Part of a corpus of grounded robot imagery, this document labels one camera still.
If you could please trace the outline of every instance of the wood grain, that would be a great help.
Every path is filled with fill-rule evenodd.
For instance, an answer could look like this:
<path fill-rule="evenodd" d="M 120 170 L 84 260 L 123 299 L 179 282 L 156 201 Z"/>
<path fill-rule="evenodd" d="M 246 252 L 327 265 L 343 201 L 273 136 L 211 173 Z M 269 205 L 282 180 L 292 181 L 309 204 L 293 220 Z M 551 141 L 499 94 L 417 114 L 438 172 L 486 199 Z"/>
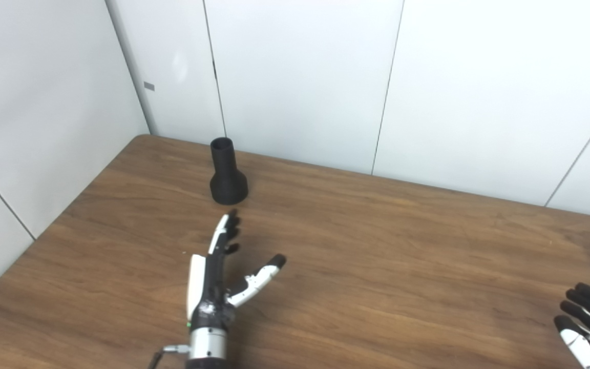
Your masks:
<path fill-rule="evenodd" d="M 237 153 L 236 368 L 569 368 L 552 318 L 590 283 L 590 216 Z M 207 146 L 139 136 L 0 279 L 0 367 L 144 368 L 187 341 L 189 258 L 229 210 Z M 167 357 L 162 367 L 182 367 Z"/>

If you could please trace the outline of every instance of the black vase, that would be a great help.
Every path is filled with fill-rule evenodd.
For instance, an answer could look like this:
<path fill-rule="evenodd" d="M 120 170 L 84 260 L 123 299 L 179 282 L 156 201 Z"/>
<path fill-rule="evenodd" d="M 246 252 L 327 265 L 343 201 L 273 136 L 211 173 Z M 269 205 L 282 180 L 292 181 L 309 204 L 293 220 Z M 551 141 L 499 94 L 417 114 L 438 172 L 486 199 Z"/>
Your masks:
<path fill-rule="evenodd" d="M 247 177 L 236 166 L 234 143 L 226 137 L 211 141 L 215 174 L 211 178 L 211 195 L 217 203 L 234 205 L 247 197 Z"/>

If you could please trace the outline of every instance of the black fingertip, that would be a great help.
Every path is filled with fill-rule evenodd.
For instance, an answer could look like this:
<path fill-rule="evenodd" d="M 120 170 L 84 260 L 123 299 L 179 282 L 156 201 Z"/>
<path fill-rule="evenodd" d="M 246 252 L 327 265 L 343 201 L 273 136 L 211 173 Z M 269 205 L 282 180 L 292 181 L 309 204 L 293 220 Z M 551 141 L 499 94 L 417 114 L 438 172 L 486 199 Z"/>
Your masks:
<path fill-rule="evenodd" d="M 562 330 L 572 330 L 579 333 L 581 331 L 580 326 L 566 315 L 557 315 L 555 317 L 555 327 L 557 327 L 559 332 Z"/>
<path fill-rule="evenodd" d="M 274 265 L 277 268 L 281 269 L 284 264 L 286 264 L 286 257 L 281 254 L 276 254 L 266 265 Z"/>
<path fill-rule="evenodd" d="M 228 245 L 227 250 L 225 250 L 225 254 L 227 254 L 227 255 L 233 254 L 234 252 L 238 251 L 239 248 L 241 248 L 241 245 L 239 245 L 239 243 L 234 243 L 233 245 Z"/>
<path fill-rule="evenodd" d="M 580 282 L 575 285 L 575 290 L 581 293 L 590 294 L 590 285 Z"/>

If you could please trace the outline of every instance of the wooden table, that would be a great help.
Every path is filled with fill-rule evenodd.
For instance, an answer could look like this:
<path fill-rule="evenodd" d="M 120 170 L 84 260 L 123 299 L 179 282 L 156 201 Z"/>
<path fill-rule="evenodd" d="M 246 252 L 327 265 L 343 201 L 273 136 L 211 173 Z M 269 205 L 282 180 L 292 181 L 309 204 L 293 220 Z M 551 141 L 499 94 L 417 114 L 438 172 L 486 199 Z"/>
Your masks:
<path fill-rule="evenodd" d="M 552 318 L 590 283 L 590 216 L 237 153 L 237 368 L 577 368 Z M 145 368 L 184 343 L 191 254 L 229 208 L 210 152 L 139 136 L 0 279 L 0 367 Z M 163 368 L 182 367 L 167 357 Z"/>

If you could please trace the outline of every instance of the cable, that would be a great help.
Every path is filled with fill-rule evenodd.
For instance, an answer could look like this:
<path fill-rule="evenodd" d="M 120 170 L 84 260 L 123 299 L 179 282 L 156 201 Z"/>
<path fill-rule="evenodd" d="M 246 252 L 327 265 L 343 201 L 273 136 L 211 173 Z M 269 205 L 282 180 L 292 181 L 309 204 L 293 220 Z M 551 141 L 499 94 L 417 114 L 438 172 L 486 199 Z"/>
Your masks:
<path fill-rule="evenodd" d="M 161 361 L 162 357 L 163 357 L 162 351 L 155 353 L 154 357 L 152 358 L 152 361 L 150 361 L 150 366 L 148 366 L 147 369 L 156 369 L 156 367 L 159 365 L 159 361 Z"/>

